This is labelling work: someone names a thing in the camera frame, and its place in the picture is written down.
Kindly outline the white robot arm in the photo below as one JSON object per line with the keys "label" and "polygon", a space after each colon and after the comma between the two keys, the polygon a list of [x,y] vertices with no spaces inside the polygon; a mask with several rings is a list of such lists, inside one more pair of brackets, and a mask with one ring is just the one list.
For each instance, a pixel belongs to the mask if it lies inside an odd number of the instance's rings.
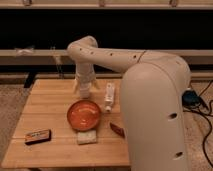
{"label": "white robot arm", "polygon": [[131,171],[191,171],[182,95],[190,83],[187,62],[153,50],[100,48],[92,36],[68,45],[77,66],[99,65],[123,74],[120,110]]}

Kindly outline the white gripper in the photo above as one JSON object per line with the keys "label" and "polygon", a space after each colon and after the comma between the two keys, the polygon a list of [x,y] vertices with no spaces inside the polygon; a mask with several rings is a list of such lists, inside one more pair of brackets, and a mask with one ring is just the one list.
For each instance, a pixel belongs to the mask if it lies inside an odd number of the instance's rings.
{"label": "white gripper", "polygon": [[[94,67],[91,63],[76,64],[76,79],[80,83],[92,82],[93,87],[95,87],[96,89],[100,89],[98,82],[95,79]],[[73,93],[76,93],[79,90],[79,82],[77,80],[74,80]]]}

